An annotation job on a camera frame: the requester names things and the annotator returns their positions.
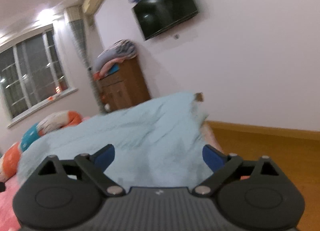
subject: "cabinet door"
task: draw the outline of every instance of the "cabinet door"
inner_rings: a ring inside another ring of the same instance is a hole
[[[103,90],[103,94],[104,94],[104,96],[105,96],[105,98],[106,98],[106,100],[107,100],[107,103],[109,104],[109,106],[110,106],[110,110],[111,111],[116,111],[116,110],[118,110],[119,108],[118,108],[118,106],[117,106],[117,104],[116,104],[116,101],[115,101],[115,96],[114,96],[114,94],[113,94],[113,92],[112,92],[112,88],[111,88],[111,86],[103,86],[102,87],[102,90]]]
[[[133,106],[128,91],[123,82],[119,82],[110,86],[118,109],[126,109]]]

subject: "pink bedsheet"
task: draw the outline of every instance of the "pink bedsheet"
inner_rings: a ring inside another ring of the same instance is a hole
[[[0,231],[16,231],[20,225],[13,212],[12,199],[19,189],[17,177],[12,177],[5,186],[6,190],[0,193]]]

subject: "brown cabinet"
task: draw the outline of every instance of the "brown cabinet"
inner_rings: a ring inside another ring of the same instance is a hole
[[[111,111],[130,108],[150,100],[137,57],[120,63],[119,70],[99,80],[99,85],[104,103],[110,105]]]

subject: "black tv screen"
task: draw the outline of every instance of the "black tv screen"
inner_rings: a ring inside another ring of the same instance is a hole
[[[193,0],[141,0],[133,8],[146,40],[182,23],[196,14]]]

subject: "curtain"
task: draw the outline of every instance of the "curtain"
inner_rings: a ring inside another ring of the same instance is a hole
[[[72,42],[77,50],[79,57],[81,58],[89,79],[90,85],[93,90],[94,97],[98,103],[101,113],[105,113],[104,105],[100,99],[99,89],[97,83],[93,79],[90,62],[87,56],[86,36],[84,31],[84,20],[82,16],[82,10],[80,6],[68,7],[64,11],[65,21],[67,22],[67,28],[71,34]]]

